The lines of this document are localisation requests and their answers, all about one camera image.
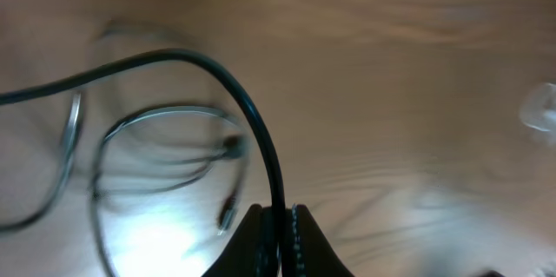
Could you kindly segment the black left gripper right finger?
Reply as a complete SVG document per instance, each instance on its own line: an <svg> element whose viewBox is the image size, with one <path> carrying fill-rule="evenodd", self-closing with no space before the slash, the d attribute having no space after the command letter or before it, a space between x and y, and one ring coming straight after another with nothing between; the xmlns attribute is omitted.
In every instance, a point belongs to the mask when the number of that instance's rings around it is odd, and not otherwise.
<svg viewBox="0 0 556 277"><path fill-rule="evenodd" d="M287 221L281 247L283 277L354 277L305 205L289 209Z"/></svg>

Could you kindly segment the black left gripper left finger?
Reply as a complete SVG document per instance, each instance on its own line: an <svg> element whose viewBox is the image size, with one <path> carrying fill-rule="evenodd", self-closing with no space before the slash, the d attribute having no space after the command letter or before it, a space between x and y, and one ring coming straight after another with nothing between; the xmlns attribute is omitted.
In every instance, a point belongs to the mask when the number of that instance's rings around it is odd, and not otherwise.
<svg viewBox="0 0 556 277"><path fill-rule="evenodd" d="M271 208L252 205L202 277L276 277L278 242Z"/></svg>

